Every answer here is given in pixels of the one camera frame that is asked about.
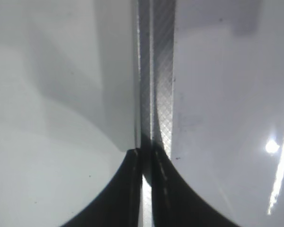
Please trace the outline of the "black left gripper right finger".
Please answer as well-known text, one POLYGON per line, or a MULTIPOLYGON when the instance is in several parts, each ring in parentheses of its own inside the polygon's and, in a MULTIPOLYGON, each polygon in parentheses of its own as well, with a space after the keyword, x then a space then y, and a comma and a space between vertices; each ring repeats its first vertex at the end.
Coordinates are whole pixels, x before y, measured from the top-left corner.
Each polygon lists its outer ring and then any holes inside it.
POLYGON ((151 151, 152 210, 156 227, 233 227, 234 223, 195 193, 164 149, 151 151))

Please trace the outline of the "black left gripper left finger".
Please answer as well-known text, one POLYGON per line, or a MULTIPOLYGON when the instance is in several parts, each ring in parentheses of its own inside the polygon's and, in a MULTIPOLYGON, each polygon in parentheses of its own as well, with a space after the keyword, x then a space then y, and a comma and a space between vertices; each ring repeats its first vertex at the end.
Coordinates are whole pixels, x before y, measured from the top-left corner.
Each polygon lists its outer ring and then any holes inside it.
POLYGON ((142 152, 126 152, 105 189, 64 227, 137 227, 142 186, 142 152))

